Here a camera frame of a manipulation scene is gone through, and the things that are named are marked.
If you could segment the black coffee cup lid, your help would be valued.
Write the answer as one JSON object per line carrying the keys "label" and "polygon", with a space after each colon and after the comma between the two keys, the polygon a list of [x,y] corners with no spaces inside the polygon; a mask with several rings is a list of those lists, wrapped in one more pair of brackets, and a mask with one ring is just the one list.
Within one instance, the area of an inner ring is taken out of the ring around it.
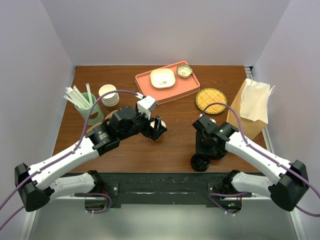
{"label": "black coffee cup lid", "polygon": [[190,164],[196,172],[205,172],[210,166],[210,158],[205,154],[194,154],[191,157]]}

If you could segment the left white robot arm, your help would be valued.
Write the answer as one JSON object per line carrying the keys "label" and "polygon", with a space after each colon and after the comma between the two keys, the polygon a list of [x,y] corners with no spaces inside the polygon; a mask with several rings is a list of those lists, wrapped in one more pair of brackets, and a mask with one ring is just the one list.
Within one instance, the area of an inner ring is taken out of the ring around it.
{"label": "left white robot arm", "polygon": [[69,148],[32,166],[22,163],[15,167],[15,185],[24,209],[33,212],[50,200],[71,194],[102,196],[107,187],[96,170],[73,177],[64,175],[119,147],[122,140],[142,134],[157,141],[166,131],[166,124],[159,116],[148,116],[128,106],[112,111]]}

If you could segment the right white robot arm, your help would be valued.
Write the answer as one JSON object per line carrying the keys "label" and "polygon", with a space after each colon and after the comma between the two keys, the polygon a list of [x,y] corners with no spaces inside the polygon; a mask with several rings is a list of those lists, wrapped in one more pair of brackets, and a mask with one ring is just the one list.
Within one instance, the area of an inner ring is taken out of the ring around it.
{"label": "right white robot arm", "polygon": [[233,125],[217,125],[213,119],[201,115],[192,126],[195,128],[195,154],[191,166],[204,172],[211,160],[220,160],[232,153],[258,169],[262,175],[233,170],[222,181],[217,195],[236,197],[240,193],[258,194],[271,200],[281,209],[291,212],[309,189],[304,163],[291,162],[274,155],[243,136]]}

